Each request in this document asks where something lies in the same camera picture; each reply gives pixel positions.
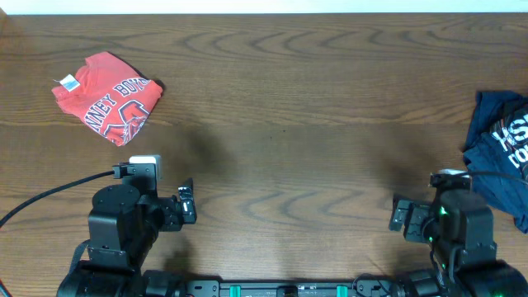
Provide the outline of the red t-shirt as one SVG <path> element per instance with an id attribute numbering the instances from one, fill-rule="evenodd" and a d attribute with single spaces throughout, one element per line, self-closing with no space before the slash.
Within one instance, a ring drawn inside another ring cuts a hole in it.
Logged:
<path id="1" fill-rule="evenodd" d="M 52 89 L 59 108 L 116 146 L 129 143 L 161 98 L 163 88 L 109 52 L 85 64 Z"/>

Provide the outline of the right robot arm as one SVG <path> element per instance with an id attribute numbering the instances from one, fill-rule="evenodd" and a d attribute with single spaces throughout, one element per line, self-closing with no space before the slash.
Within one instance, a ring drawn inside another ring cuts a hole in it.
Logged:
<path id="1" fill-rule="evenodd" d="M 431 249 L 432 269 L 409 272 L 395 280 L 391 296 L 522 297 L 527 280 L 497 259 L 493 213 L 468 190 L 437 191 L 434 201 L 396 195 L 389 222 L 405 240 Z"/>

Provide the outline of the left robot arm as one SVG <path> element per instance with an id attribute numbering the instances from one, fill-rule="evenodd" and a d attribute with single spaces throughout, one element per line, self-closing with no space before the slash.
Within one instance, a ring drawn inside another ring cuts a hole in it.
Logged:
<path id="1" fill-rule="evenodd" d="M 178 232 L 197 221 L 193 180 L 170 198 L 158 197 L 154 179 L 126 178 L 92 198 L 90 238 L 74 252 L 58 296 L 187 296 L 182 277 L 141 271 L 161 232 Z"/>

